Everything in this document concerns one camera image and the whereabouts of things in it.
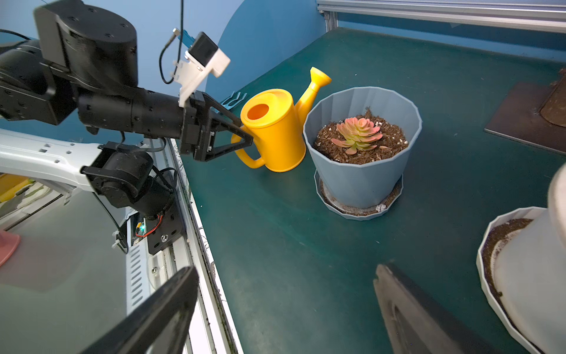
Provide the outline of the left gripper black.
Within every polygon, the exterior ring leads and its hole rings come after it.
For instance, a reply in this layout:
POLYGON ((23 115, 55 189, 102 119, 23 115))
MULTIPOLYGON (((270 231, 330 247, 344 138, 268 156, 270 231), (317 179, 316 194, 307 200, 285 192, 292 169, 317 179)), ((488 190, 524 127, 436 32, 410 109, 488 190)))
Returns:
POLYGON ((247 148, 254 138, 241 127, 237 116, 206 92, 196 91, 185 101, 180 154, 208 162, 247 148), (218 137, 229 137, 229 141, 217 145, 218 137))

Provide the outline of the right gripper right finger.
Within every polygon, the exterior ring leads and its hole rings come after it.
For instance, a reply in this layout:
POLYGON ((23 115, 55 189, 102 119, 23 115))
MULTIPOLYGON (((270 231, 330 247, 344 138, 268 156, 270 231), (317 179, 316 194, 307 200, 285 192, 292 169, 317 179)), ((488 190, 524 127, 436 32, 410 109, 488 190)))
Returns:
POLYGON ((393 263, 376 269, 374 290, 395 353, 499 353, 393 263))

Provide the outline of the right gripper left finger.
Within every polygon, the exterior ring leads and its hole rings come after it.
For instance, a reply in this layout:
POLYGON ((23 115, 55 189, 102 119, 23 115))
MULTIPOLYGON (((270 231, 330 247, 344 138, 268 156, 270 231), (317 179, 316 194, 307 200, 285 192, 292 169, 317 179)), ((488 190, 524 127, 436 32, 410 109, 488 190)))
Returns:
POLYGON ((198 272, 177 271, 84 353, 182 353, 198 297, 198 272))

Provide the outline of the yellow plastic watering can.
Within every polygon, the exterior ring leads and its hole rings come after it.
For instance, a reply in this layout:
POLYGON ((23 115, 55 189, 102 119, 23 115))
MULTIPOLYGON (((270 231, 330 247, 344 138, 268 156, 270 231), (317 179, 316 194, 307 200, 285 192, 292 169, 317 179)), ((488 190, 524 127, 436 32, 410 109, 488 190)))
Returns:
POLYGON ((270 171, 284 173, 301 164, 306 155, 302 137, 307 115, 320 89, 331 84, 332 79, 321 70, 310 69, 310 84, 298 102, 290 92, 273 88, 250 99, 240 113, 242 129, 252 135, 259 152, 252 159, 243 149, 236 154, 251 169, 266 167, 270 171))

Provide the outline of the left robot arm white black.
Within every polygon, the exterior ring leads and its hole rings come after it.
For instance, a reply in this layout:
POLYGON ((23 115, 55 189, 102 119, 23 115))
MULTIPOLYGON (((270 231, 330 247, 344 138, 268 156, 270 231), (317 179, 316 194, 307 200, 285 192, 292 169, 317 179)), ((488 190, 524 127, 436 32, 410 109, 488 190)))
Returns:
POLYGON ((34 11, 38 41, 1 55, 1 115, 57 125, 72 112, 92 134, 100 129, 176 139, 181 150, 207 162, 251 145, 239 118, 199 91, 219 76, 228 57, 200 33, 175 64, 178 97, 138 85, 134 26, 81 1, 54 1, 34 11))

